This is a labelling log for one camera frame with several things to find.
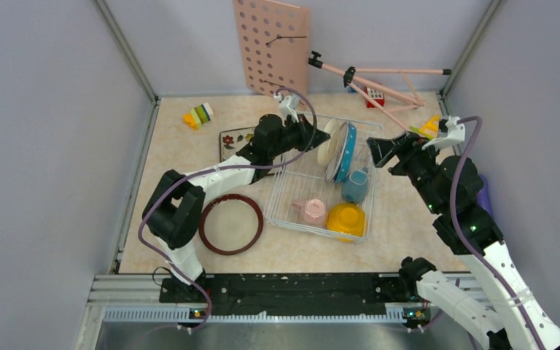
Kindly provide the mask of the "round printed white plate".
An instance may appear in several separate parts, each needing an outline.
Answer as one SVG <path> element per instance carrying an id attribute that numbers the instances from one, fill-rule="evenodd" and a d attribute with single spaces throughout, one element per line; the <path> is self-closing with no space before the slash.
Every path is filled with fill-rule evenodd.
<path id="1" fill-rule="evenodd" d="M 335 146 L 333 147 L 332 157 L 330 162 L 327 164 L 324 179 L 326 182 L 334 182 L 336 176 L 340 170 L 341 162 L 343 158 L 343 153 L 346 148 L 346 142 L 348 137 L 348 124 L 347 122 L 340 123 L 337 120 L 333 120 L 336 124 L 336 130 L 333 134 L 334 138 L 330 141 L 335 140 Z"/>

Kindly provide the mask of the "blue polka dot plate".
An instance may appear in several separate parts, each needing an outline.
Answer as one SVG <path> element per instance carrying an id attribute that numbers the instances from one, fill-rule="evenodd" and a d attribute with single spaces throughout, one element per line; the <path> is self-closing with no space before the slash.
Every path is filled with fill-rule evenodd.
<path id="1" fill-rule="evenodd" d="M 357 144 L 357 129 L 352 122 L 344 122 L 341 126 L 341 148 L 336 154 L 332 180 L 342 183 L 349 175 L 351 162 Z"/>

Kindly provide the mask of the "blue floral mug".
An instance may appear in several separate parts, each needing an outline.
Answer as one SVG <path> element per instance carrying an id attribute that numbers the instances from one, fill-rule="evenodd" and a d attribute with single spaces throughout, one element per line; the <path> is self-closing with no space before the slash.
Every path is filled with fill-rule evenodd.
<path id="1" fill-rule="evenodd" d="M 369 192 L 369 168 L 363 167 L 352 171 L 341 186 L 341 196 L 345 202 L 361 203 Z"/>

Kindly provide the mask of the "white wire dish rack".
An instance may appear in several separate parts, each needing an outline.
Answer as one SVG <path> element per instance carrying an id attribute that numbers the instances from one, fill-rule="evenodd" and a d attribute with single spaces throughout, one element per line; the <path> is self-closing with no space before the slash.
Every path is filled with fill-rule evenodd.
<path id="1" fill-rule="evenodd" d="M 349 174 L 363 167 L 369 168 L 369 192 L 365 200 L 358 203 L 366 216 L 366 229 L 363 238 L 351 237 L 353 242 L 364 241 L 370 232 L 370 226 L 373 219 L 373 210 L 376 199 L 376 182 L 377 174 L 374 169 L 373 162 L 370 157 L 370 150 L 366 144 L 366 140 L 370 137 L 382 136 L 384 128 L 381 124 L 351 120 L 341 117 L 328 117 L 319 115 L 317 117 L 318 126 L 322 130 L 330 119 L 336 119 L 340 123 L 351 122 L 357 129 L 357 144 L 351 162 Z M 271 196 L 265 205 L 265 218 L 273 225 L 280 228 L 301 231 L 304 233 L 313 233 L 329 238 L 346 237 L 342 233 L 328 230 L 325 223 L 321 227 L 304 225 L 298 222 L 298 213 L 292 209 L 293 201 L 308 200 L 318 198 L 327 204 L 328 213 L 330 209 L 340 203 L 348 203 L 342 199 L 341 186 L 342 183 L 326 182 L 324 179 L 327 166 L 320 166 L 317 163 L 317 149 L 306 153 L 296 162 L 283 168 L 281 174 L 274 177 L 275 183 L 271 190 Z"/>

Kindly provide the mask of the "pink white mug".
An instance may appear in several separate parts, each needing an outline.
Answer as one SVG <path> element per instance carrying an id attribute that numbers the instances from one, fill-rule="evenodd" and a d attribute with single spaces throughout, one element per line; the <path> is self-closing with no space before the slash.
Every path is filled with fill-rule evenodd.
<path id="1" fill-rule="evenodd" d="M 318 198 L 293 201 L 292 209 L 297 212 L 298 222 L 304 225 L 321 227 L 327 219 L 327 204 Z"/>

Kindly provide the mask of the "yellow ribbed bowl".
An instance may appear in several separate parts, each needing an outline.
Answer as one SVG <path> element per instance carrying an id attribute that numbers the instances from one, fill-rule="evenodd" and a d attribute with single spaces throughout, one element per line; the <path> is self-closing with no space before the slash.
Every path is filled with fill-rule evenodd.
<path id="1" fill-rule="evenodd" d="M 325 226 L 328 230 L 346 236 L 337 238 L 337 240 L 352 243 L 354 240 L 348 236 L 364 237 L 367 227 L 365 212 L 354 203 L 340 203 L 330 209 Z"/>

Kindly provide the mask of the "square black-rimmed plate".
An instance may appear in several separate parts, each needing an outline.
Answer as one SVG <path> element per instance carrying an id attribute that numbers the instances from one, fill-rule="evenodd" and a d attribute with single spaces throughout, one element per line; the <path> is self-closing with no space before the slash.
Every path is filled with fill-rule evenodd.
<path id="1" fill-rule="evenodd" d="M 232 157 L 237 151 L 245 147 L 254 137 L 254 126 L 245 128 L 234 128 L 230 130 L 220 131 L 218 135 L 219 142 L 219 161 L 224 162 Z M 278 156 L 274 159 L 273 164 L 280 164 L 284 160 L 284 156 Z M 274 176 L 281 174 L 283 168 L 275 168 L 271 170 L 255 170 L 254 175 L 258 178 Z"/>

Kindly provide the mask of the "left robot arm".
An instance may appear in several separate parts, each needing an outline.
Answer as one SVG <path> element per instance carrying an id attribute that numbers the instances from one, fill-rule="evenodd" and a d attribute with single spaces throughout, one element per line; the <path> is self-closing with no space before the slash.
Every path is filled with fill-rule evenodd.
<path id="1" fill-rule="evenodd" d="M 142 214 L 141 229 L 148 228 L 160 243 L 155 251 L 171 267 L 178 279 L 176 290 L 187 301 L 204 293 L 201 262 L 193 237 L 198 231 L 204 206 L 235 187 L 254 184 L 277 165 L 274 160 L 296 149 L 300 154 L 330 140 L 304 114 L 282 120 L 263 115 L 250 141 L 227 160 L 203 170 L 181 174 L 165 172 Z"/>

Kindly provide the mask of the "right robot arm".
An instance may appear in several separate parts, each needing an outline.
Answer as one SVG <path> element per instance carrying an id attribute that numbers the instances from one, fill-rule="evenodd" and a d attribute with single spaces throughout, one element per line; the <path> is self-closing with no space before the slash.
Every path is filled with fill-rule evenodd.
<path id="1" fill-rule="evenodd" d="M 502 231 L 478 203 L 483 180 L 468 154 L 437 162 L 434 141 L 411 132 L 393 139 L 369 138 L 367 146 L 378 168 L 397 158 L 389 173 L 410 179 L 436 216 L 437 235 L 470 269 L 489 306 L 449 284 L 424 258 L 402 262 L 400 294 L 435 303 L 485 349 L 560 349 L 560 327 L 534 298 Z"/>

